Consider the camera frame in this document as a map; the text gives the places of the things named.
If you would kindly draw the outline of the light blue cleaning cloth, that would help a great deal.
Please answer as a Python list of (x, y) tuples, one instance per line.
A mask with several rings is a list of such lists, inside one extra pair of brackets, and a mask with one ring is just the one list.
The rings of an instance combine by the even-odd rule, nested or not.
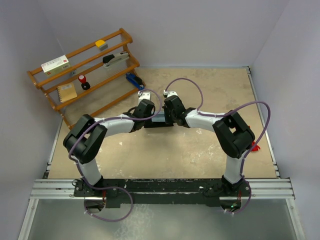
[(151, 118), (151, 121), (153, 123), (165, 123), (166, 122), (165, 113), (163, 111), (158, 113), (156, 116)]

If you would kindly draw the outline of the black glasses case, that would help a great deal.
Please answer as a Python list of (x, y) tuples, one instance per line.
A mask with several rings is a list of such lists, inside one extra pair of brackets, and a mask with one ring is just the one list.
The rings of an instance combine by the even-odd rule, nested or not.
[(174, 124), (172, 122), (166, 121), (165, 122), (152, 122), (151, 119), (145, 121), (144, 128), (164, 128), (164, 127), (173, 127)]

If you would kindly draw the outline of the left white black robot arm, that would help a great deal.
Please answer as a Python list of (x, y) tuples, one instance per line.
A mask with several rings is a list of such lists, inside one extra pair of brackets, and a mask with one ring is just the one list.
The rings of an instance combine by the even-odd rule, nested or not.
[(68, 157), (74, 161), (85, 190), (91, 196), (98, 196), (103, 191), (104, 178), (101, 175), (96, 156), (106, 137), (140, 130), (147, 120), (153, 117), (155, 104), (147, 99), (140, 101), (133, 113), (125, 112), (116, 117), (95, 119), (83, 115), (74, 128), (63, 140)]

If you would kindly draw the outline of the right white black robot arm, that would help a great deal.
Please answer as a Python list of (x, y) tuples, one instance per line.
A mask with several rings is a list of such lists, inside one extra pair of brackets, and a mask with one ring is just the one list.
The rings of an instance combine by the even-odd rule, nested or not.
[(228, 196), (235, 195), (243, 183), (245, 154), (249, 152), (255, 135), (240, 114), (230, 111), (221, 116), (185, 108), (175, 94), (164, 99), (165, 120), (185, 128), (196, 128), (215, 133), (221, 149), (226, 154), (226, 167), (222, 175), (222, 190)]

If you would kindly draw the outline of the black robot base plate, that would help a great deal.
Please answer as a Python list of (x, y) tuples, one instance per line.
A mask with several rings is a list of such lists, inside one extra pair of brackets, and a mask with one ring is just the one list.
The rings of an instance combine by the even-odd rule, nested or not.
[(85, 200), (98, 198), (106, 208), (122, 204), (205, 205), (208, 207), (241, 207), (242, 199), (251, 196), (249, 184), (240, 179), (231, 184), (224, 178), (176, 179), (104, 179), (95, 188), (76, 179), (74, 196)]

